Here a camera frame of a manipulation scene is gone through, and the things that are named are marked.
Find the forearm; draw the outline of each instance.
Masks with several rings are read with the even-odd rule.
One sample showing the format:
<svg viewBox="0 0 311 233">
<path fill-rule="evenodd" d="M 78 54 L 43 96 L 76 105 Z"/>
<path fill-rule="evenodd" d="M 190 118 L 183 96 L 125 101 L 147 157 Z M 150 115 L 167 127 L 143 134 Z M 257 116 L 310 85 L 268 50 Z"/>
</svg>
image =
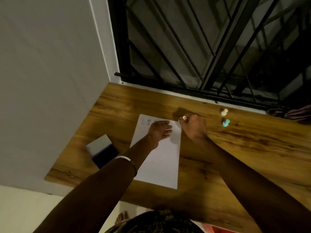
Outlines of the forearm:
<svg viewBox="0 0 311 233">
<path fill-rule="evenodd" d="M 262 230 L 287 225 L 310 227 L 311 212 L 258 172 L 213 143 L 208 137 L 195 141 L 208 155 L 221 177 Z"/>
<path fill-rule="evenodd" d="M 149 136 L 122 154 L 142 165 L 155 144 Z M 132 164 L 112 160 L 73 189 L 36 229 L 38 232 L 98 232 L 134 178 Z"/>
</svg>

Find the hand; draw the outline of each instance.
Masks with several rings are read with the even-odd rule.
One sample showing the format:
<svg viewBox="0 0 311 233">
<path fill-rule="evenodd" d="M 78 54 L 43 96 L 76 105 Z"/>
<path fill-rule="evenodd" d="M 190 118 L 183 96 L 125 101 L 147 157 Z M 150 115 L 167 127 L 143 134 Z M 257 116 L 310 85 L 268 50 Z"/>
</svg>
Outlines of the hand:
<svg viewBox="0 0 311 233">
<path fill-rule="evenodd" d="M 191 112 L 180 118 L 179 123 L 192 141 L 196 142 L 207 137 L 206 121 L 202 116 Z"/>
<path fill-rule="evenodd" d="M 158 147 L 159 141 L 171 136 L 170 133 L 173 132 L 171 129 L 169 121 L 157 121 L 151 124 L 147 137 L 154 143 L 154 149 Z"/>
</svg>

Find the patterned clothing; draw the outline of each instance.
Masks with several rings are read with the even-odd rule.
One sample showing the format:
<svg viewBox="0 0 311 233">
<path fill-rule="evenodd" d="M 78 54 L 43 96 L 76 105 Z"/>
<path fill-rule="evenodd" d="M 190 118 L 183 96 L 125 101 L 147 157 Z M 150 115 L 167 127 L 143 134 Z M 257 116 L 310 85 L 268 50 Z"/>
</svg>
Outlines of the patterned clothing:
<svg viewBox="0 0 311 233">
<path fill-rule="evenodd" d="M 145 212 L 121 222 L 106 233 L 203 233 L 192 221 L 170 210 Z"/>
</svg>

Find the silver bracelet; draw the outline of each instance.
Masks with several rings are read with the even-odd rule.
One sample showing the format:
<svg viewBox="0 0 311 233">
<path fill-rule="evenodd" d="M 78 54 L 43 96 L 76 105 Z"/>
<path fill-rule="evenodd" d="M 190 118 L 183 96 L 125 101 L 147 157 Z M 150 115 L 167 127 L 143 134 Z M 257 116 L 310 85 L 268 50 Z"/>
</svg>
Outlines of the silver bracelet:
<svg viewBox="0 0 311 233">
<path fill-rule="evenodd" d="M 124 158 L 124 159 L 130 161 L 131 164 L 133 165 L 133 168 L 134 168 L 134 171 L 135 171 L 135 176 L 137 175 L 137 168 L 136 168 L 136 165 L 135 165 L 135 163 L 134 163 L 130 158 L 128 158 L 128 157 L 126 157 L 126 156 L 122 156 L 122 155 L 115 157 L 115 159 L 117 159 L 117 158 Z"/>
</svg>

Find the person's left hand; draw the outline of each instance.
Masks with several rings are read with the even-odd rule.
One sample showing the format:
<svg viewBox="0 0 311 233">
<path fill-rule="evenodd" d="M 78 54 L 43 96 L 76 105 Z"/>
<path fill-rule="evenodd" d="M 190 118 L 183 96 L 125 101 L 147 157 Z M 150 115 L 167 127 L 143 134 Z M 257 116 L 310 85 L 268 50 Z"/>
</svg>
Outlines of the person's left hand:
<svg viewBox="0 0 311 233">
<path fill-rule="evenodd" d="M 170 137 L 173 132 L 169 121 L 157 121 L 151 124 L 147 136 L 155 143 L 155 148 L 158 147 L 159 141 Z"/>
</svg>

